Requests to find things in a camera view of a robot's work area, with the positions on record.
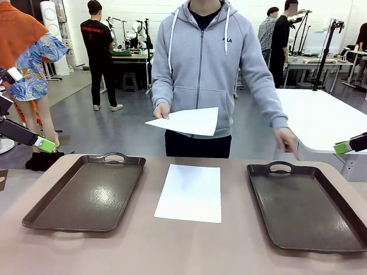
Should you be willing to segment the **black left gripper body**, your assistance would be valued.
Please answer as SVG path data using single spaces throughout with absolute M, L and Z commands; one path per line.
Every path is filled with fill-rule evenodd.
M 9 139 L 14 138 L 14 130 L 13 123 L 8 119 L 1 119 L 0 122 L 0 132 L 2 136 L 5 136 Z

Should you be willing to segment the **person's left hand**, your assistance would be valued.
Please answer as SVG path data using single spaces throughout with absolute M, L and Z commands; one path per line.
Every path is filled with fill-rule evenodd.
M 298 152 L 298 141 L 292 132 L 287 127 L 273 129 L 278 148 L 281 152 L 292 153 L 296 160 L 300 160 Z

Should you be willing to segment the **person's right hand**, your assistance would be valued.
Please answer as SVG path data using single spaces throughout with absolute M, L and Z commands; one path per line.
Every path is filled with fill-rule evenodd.
M 156 119 L 168 119 L 169 113 L 170 106 L 166 103 L 159 103 L 154 110 L 154 116 Z

